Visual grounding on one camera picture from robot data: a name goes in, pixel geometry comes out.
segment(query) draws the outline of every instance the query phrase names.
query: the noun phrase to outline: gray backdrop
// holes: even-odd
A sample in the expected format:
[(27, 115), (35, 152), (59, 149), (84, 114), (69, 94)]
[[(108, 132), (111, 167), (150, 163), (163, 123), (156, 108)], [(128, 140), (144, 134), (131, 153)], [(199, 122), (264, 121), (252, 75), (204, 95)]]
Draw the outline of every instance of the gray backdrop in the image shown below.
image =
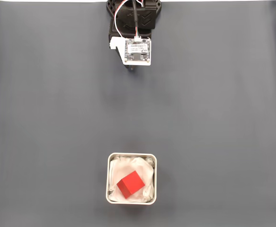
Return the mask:
[[(163, 3), (135, 72), (108, 25), (0, 2), (0, 227), (276, 227), (276, 6)], [(112, 152), (157, 157), (154, 205), (106, 201)]]

